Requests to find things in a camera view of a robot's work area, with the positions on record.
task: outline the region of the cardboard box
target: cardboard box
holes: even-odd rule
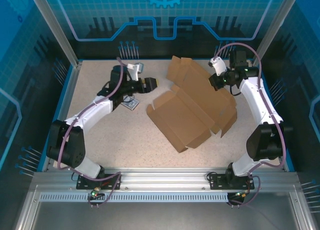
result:
[[[190,58],[172,57],[166,78],[174,84],[148,105],[147,115],[181,153],[196,148],[221,130],[221,137],[237,120],[235,98],[209,83],[210,74]]]

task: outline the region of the unfolded cardboard box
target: unfolded cardboard box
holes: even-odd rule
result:
[[[180,153],[196,148],[211,132],[221,137],[237,120],[235,98],[224,88],[215,91],[210,74],[190,58],[172,57],[166,78],[173,82],[147,107],[147,115]]]

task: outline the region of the speckled tabletop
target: speckled tabletop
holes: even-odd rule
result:
[[[220,138],[212,136],[196,149],[178,153],[146,114],[148,104],[169,90],[172,82],[166,79],[170,60],[140,60],[144,64],[141,77],[158,79],[159,87],[148,94],[135,94],[140,101],[131,111],[120,105],[105,116],[85,136],[86,154],[104,167],[226,167],[246,152],[246,141],[256,128],[243,95],[237,96],[237,121]],[[207,60],[197,60],[207,71]],[[77,114],[109,81],[116,60],[85,60],[79,73],[68,117]]]

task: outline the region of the small sticker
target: small sticker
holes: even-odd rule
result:
[[[124,107],[130,109],[130,110],[134,110],[138,104],[139,104],[139,101],[130,97],[130,96],[124,96],[123,97],[123,102],[121,103]]]

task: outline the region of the white work surface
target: white work surface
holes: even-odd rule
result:
[[[135,62],[124,60],[124,63]],[[170,60],[140,62],[144,64],[140,77],[156,78],[159,86],[151,93],[135,94],[140,104],[134,111],[120,105],[91,128],[84,138],[86,155],[91,160],[104,167],[227,167],[246,152],[246,141],[256,125],[244,96],[239,95],[235,97],[237,121],[222,138],[221,132],[212,134],[198,148],[178,153],[145,111],[148,104],[172,85],[166,79]],[[208,66],[208,60],[197,62],[210,73],[213,72]],[[83,61],[68,117],[77,114],[93,101],[102,86],[109,81],[113,66],[118,64],[116,60]]]

